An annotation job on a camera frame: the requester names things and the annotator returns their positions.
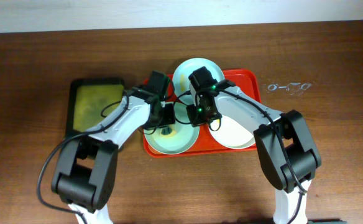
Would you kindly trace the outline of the green and yellow sponge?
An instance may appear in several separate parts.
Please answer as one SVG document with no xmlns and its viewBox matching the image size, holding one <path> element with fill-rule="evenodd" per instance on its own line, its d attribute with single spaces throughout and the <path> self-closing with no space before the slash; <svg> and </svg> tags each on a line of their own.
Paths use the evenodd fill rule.
<svg viewBox="0 0 363 224">
<path fill-rule="evenodd" d="M 173 126 L 166 126 L 164 128 L 162 128 L 160 135 L 165 137 L 165 138 L 170 138 L 174 135 L 176 135 L 177 131 L 175 130 L 175 128 Z"/>
</svg>

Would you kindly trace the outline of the light green plate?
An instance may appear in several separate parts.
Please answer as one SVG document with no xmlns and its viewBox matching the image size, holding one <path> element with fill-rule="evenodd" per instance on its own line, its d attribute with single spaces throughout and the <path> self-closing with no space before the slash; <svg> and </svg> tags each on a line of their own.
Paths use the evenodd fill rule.
<svg viewBox="0 0 363 224">
<path fill-rule="evenodd" d="M 156 152 L 166 155 L 181 154 L 191 148 L 198 139 L 200 128 L 176 121 L 173 126 L 176 135 L 165 138 L 160 135 L 162 128 L 157 128 L 153 134 L 144 134 L 148 145 Z"/>
</svg>

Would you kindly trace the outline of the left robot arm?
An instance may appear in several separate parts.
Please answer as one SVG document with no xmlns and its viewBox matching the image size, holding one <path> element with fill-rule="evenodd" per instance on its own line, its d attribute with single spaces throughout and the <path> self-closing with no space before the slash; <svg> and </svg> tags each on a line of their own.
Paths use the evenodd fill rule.
<svg viewBox="0 0 363 224">
<path fill-rule="evenodd" d="M 60 155 L 52 191 L 68 205 L 79 223 L 111 223 L 106 206 L 116 178 L 119 148 L 139 127 L 156 129 L 167 123 L 163 105 L 167 89 L 134 87 L 97 125 L 69 138 L 55 149 Z"/>
</svg>

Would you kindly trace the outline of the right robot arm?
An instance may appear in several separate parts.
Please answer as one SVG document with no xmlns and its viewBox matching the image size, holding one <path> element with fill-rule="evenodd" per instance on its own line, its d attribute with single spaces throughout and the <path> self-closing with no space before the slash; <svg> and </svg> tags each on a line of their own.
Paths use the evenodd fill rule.
<svg viewBox="0 0 363 224">
<path fill-rule="evenodd" d="M 229 80 L 192 80 L 190 91 L 193 124 L 228 116 L 253 134 L 262 172 L 275 188 L 274 223 L 308 223 L 307 191 L 321 156 L 301 113 L 266 107 Z"/>
</svg>

